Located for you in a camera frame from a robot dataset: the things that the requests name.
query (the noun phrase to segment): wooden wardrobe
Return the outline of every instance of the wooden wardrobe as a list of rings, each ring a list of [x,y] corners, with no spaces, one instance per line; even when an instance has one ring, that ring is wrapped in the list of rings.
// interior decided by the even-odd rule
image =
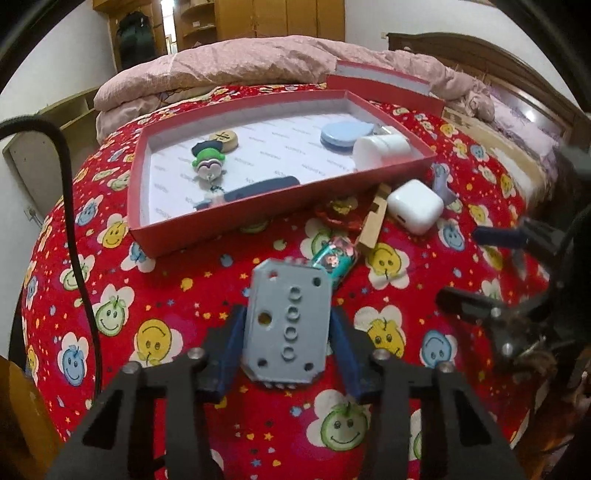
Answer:
[[[215,0],[217,39],[308,35],[345,41],[344,0]]]
[[[193,47],[195,41],[248,37],[308,35],[345,40],[345,0],[179,0],[177,5],[179,50]]]

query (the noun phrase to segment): black robot clamp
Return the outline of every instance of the black robot clamp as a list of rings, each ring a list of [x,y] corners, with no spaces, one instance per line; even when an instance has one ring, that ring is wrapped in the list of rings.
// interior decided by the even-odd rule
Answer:
[[[51,467],[47,480],[223,480],[213,460],[203,405],[232,386],[242,353],[246,307],[172,363],[124,365],[94,402]],[[405,480],[411,398],[421,400],[422,480],[525,480],[499,427],[451,362],[435,369],[375,349],[340,307],[331,311],[330,343],[346,391],[372,404],[359,480]],[[154,401],[166,398],[164,456],[154,459]]]

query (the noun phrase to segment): gray 3d-printed plate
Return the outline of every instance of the gray 3d-printed plate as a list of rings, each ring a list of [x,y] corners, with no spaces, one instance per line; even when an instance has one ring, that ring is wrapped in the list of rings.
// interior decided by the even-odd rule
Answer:
[[[252,271],[242,369],[280,387],[310,384],[324,371],[332,283],[325,270],[265,260]]]

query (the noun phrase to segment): bed sheet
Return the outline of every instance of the bed sheet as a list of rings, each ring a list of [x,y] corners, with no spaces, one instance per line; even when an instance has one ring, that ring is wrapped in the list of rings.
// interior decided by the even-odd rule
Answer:
[[[528,210],[535,209],[551,197],[556,180],[545,171],[539,161],[505,138],[502,133],[476,118],[450,108],[444,110],[443,118],[477,141],[507,169]]]
[[[268,92],[269,87],[230,87],[209,101]],[[104,385],[130,359],[150,367],[200,345],[207,328],[226,321],[232,304],[247,304],[254,266],[266,258],[311,258],[337,233],[313,209],[301,209],[157,260],[146,257],[126,225],[137,138],[144,125],[206,103],[184,102],[127,124],[87,159],[74,179],[77,245],[101,331]],[[459,199],[422,237],[386,218],[375,250],[346,277],[333,303],[376,345],[409,363],[432,367],[433,357],[454,362],[514,445],[544,397],[543,379],[493,372],[484,331],[438,311],[434,298],[443,286],[455,286],[513,304],[545,288],[537,263],[527,258],[514,267],[508,252],[481,249],[470,235],[476,224],[514,225],[524,201],[503,166],[453,125],[395,105],[376,105],[430,145],[437,153],[433,171],[446,176]],[[333,208],[363,212],[373,194],[360,193]],[[65,243],[59,203],[34,247],[22,303],[33,378],[63,440],[91,406],[95,381],[90,331]],[[147,330],[158,335],[152,338]],[[441,347],[433,348],[433,343]],[[268,390],[240,372],[222,402],[206,406],[213,456],[229,480],[356,478],[371,408],[350,402],[330,348],[324,375],[305,388]],[[421,456],[419,407],[411,405],[412,479],[418,478]],[[338,429],[337,420],[347,427]],[[164,405],[158,403],[155,454],[163,453]],[[157,478],[164,479],[165,472],[159,471]]]

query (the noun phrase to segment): wooden bed frame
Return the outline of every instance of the wooden bed frame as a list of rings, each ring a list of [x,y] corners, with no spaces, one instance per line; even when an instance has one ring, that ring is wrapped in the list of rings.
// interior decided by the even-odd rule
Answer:
[[[528,64],[480,38],[455,33],[388,34],[390,50],[436,57],[482,80],[500,99],[566,144],[587,151],[591,119]]]

